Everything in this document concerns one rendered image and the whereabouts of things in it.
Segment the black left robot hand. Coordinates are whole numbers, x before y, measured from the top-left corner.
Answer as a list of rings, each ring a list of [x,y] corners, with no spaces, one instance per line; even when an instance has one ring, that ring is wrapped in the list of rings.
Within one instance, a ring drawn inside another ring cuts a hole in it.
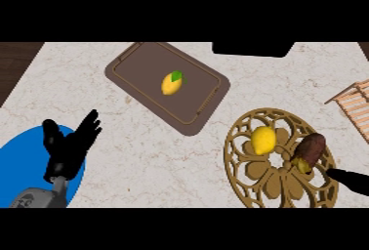
[[[42,123],[43,145],[49,153],[45,180],[51,183],[58,177],[72,181],[80,172],[88,152],[103,131],[98,111],[94,109],[74,133],[64,135],[57,122],[46,119]]]

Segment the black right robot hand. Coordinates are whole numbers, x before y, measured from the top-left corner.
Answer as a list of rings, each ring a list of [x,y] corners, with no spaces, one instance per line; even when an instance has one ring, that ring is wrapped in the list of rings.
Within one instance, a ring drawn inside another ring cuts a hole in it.
[[[367,196],[369,196],[369,176],[345,171],[342,169],[330,169],[327,171],[328,176],[337,180],[348,188]]]

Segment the brown sweet potato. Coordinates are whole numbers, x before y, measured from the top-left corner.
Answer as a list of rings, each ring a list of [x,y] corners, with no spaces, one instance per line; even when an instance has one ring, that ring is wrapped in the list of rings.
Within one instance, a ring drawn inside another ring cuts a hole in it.
[[[291,164],[297,167],[302,174],[311,174],[318,160],[327,149],[327,138],[322,134],[314,133],[300,142]]]

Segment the golden openwork round placemat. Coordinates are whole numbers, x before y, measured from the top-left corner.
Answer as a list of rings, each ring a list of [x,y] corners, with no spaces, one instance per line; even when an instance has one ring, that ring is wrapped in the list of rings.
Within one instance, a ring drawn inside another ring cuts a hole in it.
[[[265,155],[257,155],[252,146],[252,135],[260,126],[277,130],[277,149]],[[257,108],[234,122],[225,138],[224,164],[247,207],[336,206],[339,182],[327,175],[327,170],[337,167],[331,151],[325,149],[311,174],[302,174],[291,164],[294,150],[314,133],[309,123],[277,108]]]

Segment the pale wooden tiered shelf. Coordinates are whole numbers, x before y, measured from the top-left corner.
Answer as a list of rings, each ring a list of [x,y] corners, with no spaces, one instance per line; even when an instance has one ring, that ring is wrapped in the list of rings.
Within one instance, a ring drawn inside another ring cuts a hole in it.
[[[365,142],[369,144],[369,79],[355,82],[327,104],[336,102]]]

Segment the blue round plate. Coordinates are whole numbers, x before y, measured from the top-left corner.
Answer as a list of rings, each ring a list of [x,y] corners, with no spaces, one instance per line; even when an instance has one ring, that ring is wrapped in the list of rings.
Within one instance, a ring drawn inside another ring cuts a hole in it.
[[[11,208],[14,199],[27,188],[54,188],[54,183],[43,178],[48,162],[43,128],[39,126],[27,130],[0,148],[0,208]],[[69,183],[69,204],[79,190],[85,166],[86,163],[83,163],[77,177]]]

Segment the plain yellow lemon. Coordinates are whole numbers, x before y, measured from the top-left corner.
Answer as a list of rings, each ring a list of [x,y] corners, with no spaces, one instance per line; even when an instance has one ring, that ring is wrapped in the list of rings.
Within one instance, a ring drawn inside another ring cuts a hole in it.
[[[277,143],[278,135],[275,129],[268,126],[259,127],[252,135],[252,145],[255,152],[259,155],[269,153],[275,149]]]

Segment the brown rectangular tray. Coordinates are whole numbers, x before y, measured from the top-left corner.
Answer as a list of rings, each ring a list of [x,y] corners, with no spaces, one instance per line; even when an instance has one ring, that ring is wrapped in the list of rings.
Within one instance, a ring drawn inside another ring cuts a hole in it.
[[[231,87],[228,78],[166,42],[136,42],[105,76],[185,136],[203,130]]]

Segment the black appliance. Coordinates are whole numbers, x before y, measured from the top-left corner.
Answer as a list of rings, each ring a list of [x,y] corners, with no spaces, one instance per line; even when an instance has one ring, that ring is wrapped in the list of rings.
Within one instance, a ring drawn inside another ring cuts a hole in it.
[[[293,42],[215,42],[213,51],[222,55],[283,58],[293,45]]]

